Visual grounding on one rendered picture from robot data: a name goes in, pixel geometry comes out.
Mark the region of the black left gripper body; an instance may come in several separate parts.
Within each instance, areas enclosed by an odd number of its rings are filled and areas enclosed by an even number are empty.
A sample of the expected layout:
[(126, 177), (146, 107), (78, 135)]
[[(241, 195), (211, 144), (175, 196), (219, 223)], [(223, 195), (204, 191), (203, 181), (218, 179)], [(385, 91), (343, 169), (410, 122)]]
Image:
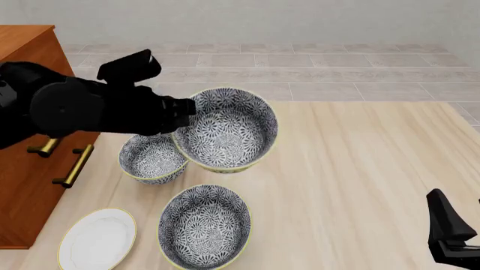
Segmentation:
[(162, 134), (172, 133), (178, 128), (184, 128), (190, 124), (190, 116), (180, 113), (179, 100), (183, 98), (160, 96), (160, 99), (162, 118), (160, 132)]

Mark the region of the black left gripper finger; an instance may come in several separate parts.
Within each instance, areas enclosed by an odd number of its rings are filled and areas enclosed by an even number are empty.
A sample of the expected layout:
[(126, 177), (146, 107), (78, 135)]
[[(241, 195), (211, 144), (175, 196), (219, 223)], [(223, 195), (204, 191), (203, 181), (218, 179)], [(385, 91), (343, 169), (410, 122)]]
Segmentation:
[(184, 116), (194, 116), (197, 114), (195, 100), (183, 98), (179, 100), (180, 113)]

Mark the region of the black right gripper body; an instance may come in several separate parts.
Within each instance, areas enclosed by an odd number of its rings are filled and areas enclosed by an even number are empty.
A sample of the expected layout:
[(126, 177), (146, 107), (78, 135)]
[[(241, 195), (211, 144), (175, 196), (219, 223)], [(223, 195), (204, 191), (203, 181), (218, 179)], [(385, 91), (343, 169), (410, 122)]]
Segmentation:
[(444, 265), (480, 265), (480, 246), (470, 246), (463, 241), (428, 240), (435, 263)]

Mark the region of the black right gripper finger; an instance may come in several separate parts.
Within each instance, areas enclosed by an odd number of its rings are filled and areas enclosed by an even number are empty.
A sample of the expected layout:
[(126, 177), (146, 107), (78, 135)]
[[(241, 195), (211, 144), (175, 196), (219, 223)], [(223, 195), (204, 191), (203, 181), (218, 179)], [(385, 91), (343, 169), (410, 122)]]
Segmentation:
[(429, 241), (467, 241), (477, 236), (439, 188), (431, 190), (426, 198), (430, 218)]

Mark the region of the black white patterned bowl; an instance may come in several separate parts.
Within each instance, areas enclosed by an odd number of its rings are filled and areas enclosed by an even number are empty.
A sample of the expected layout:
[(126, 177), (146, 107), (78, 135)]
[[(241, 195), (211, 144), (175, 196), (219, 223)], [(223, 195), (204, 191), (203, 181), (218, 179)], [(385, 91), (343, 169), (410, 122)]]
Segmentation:
[(200, 184), (183, 190), (164, 207), (157, 227), (160, 251), (181, 270), (218, 270), (248, 244), (251, 213), (233, 190)]
[(136, 181), (162, 185), (177, 179), (187, 168), (188, 160), (169, 134), (157, 134), (132, 136), (119, 151), (118, 163)]
[(213, 173), (240, 173), (272, 150), (278, 120), (264, 98), (243, 89), (217, 87), (190, 99), (196, 114), (187, 127), (171, 134), (189, 161)]

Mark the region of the wooden cabinet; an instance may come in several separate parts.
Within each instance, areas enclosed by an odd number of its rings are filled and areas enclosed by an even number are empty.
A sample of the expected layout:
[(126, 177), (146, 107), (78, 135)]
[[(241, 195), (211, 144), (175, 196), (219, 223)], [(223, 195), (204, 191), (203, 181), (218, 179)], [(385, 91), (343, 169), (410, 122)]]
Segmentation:
[[(0, 62), (36, 62), (64, 74), (74, 72), (52, 25), (0, 25)], [(27, 152), (43, 146), (47, 136), (35, 135), (0, 150), (0, 249), (29, 249), (65, 192), (53, 179), (67, 176), (83, 149), (95, 143), (97, 132), (66, 136), (48, 158)]]

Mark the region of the white plate with yellow rim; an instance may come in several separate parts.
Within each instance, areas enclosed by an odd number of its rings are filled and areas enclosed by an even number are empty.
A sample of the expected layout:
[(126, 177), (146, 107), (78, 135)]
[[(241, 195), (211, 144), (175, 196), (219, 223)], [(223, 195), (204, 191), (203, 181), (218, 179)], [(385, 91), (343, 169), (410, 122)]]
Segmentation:
[(133, 215), (123, 208), (99, 208), (64, 234), (57, 251), (61, 270), (112, 270), (129, 254), (137, 236)]

